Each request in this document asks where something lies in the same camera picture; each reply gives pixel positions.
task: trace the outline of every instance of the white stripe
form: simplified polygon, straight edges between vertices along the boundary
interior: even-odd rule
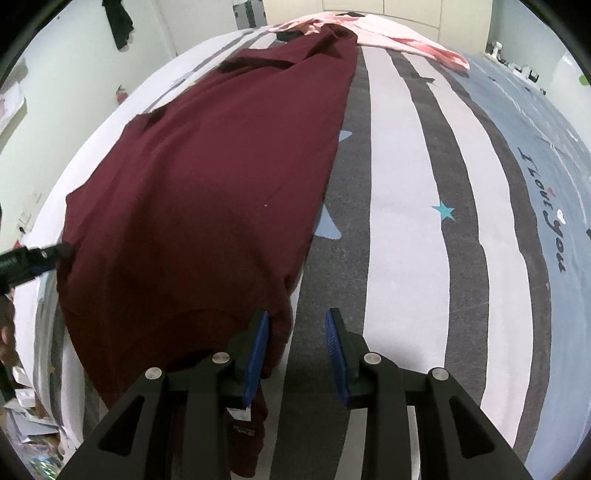
[[[294,292],[291,294],[291,311],[292,318],[294,320],[296,319],[297,304],[300,298],[301,279],[302,276],[300,273],[300,281],[297,283]],[[287,368],[287,359],[290,354],[292,335],[293,328],[291,330],[290,339],[285,346],[285,351],[283,352],[281,361],[273,371],[273,374],[267,380],[261,380],[261,387],[265,396],[265,402],[267,404],[269,415],[265,420],[265,442],[261,453],[259,454],[254,480],[268,480],[271,474],[271,465],[273,463],[275,445],[277,444],[277,430],[279,428],[281,400],[283,399],[285,369]],[[241,477],[232,474],[232,479],[238,480],[239,478]]]
[[[407,407],[407,410],[412,463],[411,480],[418,480],[421,462],[418,449],[417,417],[414,412],[414,407]],[[365,451],[365,427],[367,425],[367,416],[367,408],[351,410],[345,444],[343,445],[343,453],[340,456],[335,480],[359,480],[361,478],[363,453]]]
[[[251,45],[251,48],[255,50],[262,50],[268,48],[277,39],[277,34],[268,33],[264,37],[259,38],[256,42]]]
[[[533,325],[530,285],[515,234],[509,184],[484,127],[443,75],[422,57],[405,57],[419,75],[435,78],[429,87],[453,130],[472,185],[490,291],[481,408],[513,445],[530,383]]]
[[[363,47],[371,94],[372,184],[363,336],[370,349],[420,372],[443,365],[449,260],[423,128],[383,48]]]

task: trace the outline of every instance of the white object on shelf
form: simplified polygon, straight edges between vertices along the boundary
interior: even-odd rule
[[[24,385],[25,387],[33,387],[33,382],[29,380],[23,367],[13,367],[12,376],[14,377],[14,380],[17,381],[17,383]]]
[[[17,394],[17,401],[20,403],[21,407],[35,407],[35,390],[32,388],[18,388],[15,392]]]
[[[8,126],[10,120],[25,103],[25,96],[18,83],[12,85],[6,92],[0,93],[0,133]]]

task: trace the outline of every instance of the striped bedsheet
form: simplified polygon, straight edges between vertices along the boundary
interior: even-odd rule
[[[122,106],[132,101],[129,118],[105,123],[122,129],[239,48],[280,44],[266,29],[223,38],[217,49],[187,52],[188,73],[154,74],[160,89],[141,96],[140,87]],[[263,382],[269,418],[257,479],[361,477],[365,412],[350,414],[334,392],[323,323],[330,307],[399,366],[448,368],[536,480],[561,470],[588,432],[591,154],[539,92],[486,59],[469,61],[469,75],[459,76],[422,57],[359,48],[322,215],[292,295],[293,334]],[[59,199],[102,158],[81,151],[69,168],[84,174],[71,174]],[[50,200],[35,225],[39,245],[59,237],[54,226],[41,230]],[[50,373],[35,386],[83,437],[100,417],[99,399],[52,300],[54,277],[44,282],[35,345],[48,360],[36,369]]]

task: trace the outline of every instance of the star print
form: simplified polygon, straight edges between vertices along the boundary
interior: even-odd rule
[[[439,200],[438,207],[431,208],[434,208],[436,211],[439,212],[439,214],[441,214],[441,221],[444,221],[446,218],[451,218],[454,222],[456,221],[456,219],[452,216],[452,212],[455,210],[455,208],[446,207],[441,200]]]

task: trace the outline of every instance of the black tool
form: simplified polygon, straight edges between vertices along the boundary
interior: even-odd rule
[[[326,314],[326,339],[341,400],[368,409],[362,480],[411,478],[407,406],[417,416],[423,480],[532,480],[447,370],[421,374],[370,352],[346,330],[339,309]]]
[[[59,480],[164,480],[170,477],[173,405],[186,403],[182,478],[230,480],[226,408],[255,396],[269,337],[269,315],[255,312],[224,352],[176,373],[150,368],[86,439]]]
[[[68,258],[72,248],[57,244],[45,248],[15,248],[0,255],[0,294],[53,270],[58,261]]]

